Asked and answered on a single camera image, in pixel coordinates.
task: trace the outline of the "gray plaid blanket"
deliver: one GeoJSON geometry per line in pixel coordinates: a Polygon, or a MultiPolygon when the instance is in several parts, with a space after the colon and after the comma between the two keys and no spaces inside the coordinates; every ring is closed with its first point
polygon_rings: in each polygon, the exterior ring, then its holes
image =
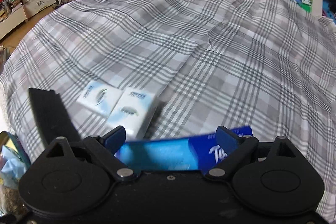
{"type": "Polygon", "coordinates": [[[79,0],[43,18],[0,81],[31,160],[43,151],[29,87],[60,93],[82,137],[108,132],[76,103],[100,80],[160,94],[148,138],[249,124],[288,137],[322,176],[318,213],[335,218],[336,27],[288,0],[79,0]]]}

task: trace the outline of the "black strap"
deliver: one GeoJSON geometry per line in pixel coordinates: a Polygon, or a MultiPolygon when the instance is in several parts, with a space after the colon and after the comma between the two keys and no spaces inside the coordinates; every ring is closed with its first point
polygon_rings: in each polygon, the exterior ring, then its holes
{"type": "Polygon", "coordinates": [[[54,90],[28,89],[34,120],[43,144],[49,145],[56,137],[77,142],[80,136],[72,124],[59,94],[54,90]]]}

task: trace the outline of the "wooden floor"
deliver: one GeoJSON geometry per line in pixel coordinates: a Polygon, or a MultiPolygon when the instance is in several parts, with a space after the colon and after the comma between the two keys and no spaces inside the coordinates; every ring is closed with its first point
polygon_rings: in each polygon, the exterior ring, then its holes
{"type": "Polygon", "coordinates": [[[17,47],[21,39],[24,38],[24,36],[35,26],[35,24],[53,10],[54,9],[50,6],[31,17],[27,23],[21,23],[18,25],[18,27],[16,27],[13,31],[0,40],[0,45],[4,45],[4,47],[17,47]]]}

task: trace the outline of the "plastic bag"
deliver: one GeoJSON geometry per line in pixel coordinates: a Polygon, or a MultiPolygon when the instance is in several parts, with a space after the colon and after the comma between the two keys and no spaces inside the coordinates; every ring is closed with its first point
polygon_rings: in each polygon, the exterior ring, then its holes
{"type": "Polygon", "coordinates": [[[0,214],[13,214],[19,219],[26,213],[18,191],[18,183],[26,172],[26,165],[14,150],[2,146],[0,167],[2,167],[0,171],[0,214]]]}

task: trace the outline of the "tissue pack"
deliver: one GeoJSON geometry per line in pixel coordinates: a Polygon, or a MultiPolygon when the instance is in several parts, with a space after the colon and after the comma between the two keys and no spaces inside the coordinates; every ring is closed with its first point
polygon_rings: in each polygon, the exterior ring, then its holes
{"type": "Polygon", "coordinates": [[[107,126],[123,126],[126,139],[142,139],[156,109],[156,96],[145,90],[125,88],[106,121],[107,126]]]}
{"type": "MultiPolygon", "coordinates": [[[[249,126],[231,129],[238,136],[251,135],[249,126]]],[[[236,147],[228,143],[230,150],[236,147]]],[[[115,156],[128,167],[141,170],[209,171],[226,157],[215,133],[181,139],[126,142],[115,156]]]]}
{"type": "Polygon", "coordinates": [[[104,117],[108,117],[121,94],[121,90],[110,85],[91,81],[82,91],[77,102],[104,117]]]}

